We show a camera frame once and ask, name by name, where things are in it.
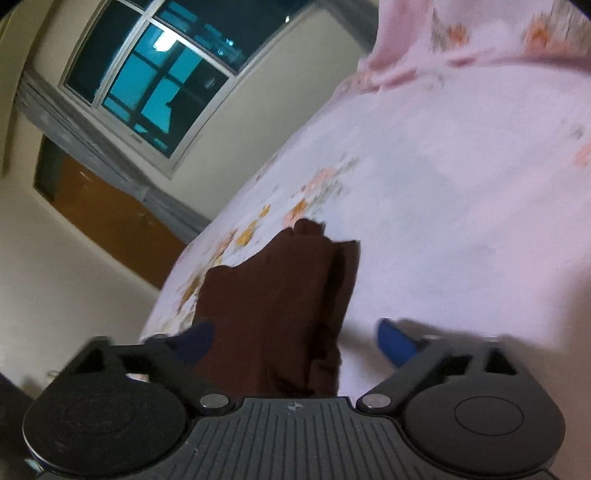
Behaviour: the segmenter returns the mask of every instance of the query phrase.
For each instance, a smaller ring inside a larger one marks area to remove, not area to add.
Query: metal screw
[[[199,403],[203,408],[206,408],[208,410],[217,410],[219,408],[224,408],[226,405],[228,405],[230,403],[230,399],[225,395],[213,393],[201,397]]]
[[[361,402],[363,402],[367,408],[385,408],[391,403],[386,395],[380,393],[366,395],[361,399]]]

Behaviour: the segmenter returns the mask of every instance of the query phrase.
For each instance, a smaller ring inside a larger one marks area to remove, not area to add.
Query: wall
[[[0,371],[30,393],[89,337],[135,342],[154,303],[153,289],[88,243],[0,180]]]
[[[12,100],[18,79],[35,36],[54,0],[24,0],[10,14],[0,20],[0,176],[5,156],[5,145]]]
[[[33,66],[52,84],[58,84],[98,3],[63,0],[56,9],[33,58]],[[172,179],[118,145],[161,188],[214,218],[355,71],[361,55],[353,38],[328,13],[316,11],[295,25],[238,85],[202,129]],[[17,176],[29,181],[33,168],[17,168]]]

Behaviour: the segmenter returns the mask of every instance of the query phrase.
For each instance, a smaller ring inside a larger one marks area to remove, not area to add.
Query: floral bedsheet
[[[401,15],[414,22],[406,47],[384,33]],[[209,268],[311,218],[361,242],[341,394],[392,372],[374,345],[380,317],[503,336],[566,417],[556,472],[586,478],[590,24],[566,0],[384,0],[380,31],[359,72],[187,247],[142,337],[189,327]]]

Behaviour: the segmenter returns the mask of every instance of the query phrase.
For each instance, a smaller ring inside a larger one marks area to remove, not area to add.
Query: wooden door
[[[158,288],[185,248],[139,201],[68,155],[52,203],[88,238]]]

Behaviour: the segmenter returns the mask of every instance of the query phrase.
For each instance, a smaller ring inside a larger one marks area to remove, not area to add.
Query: small logo
[[[293,402],[290,403],[287,408],[289,408],[291,411],[296,412],[296,411],[300,411],[302,408],[304,408],[304,406],[301,403],[298,402]]]

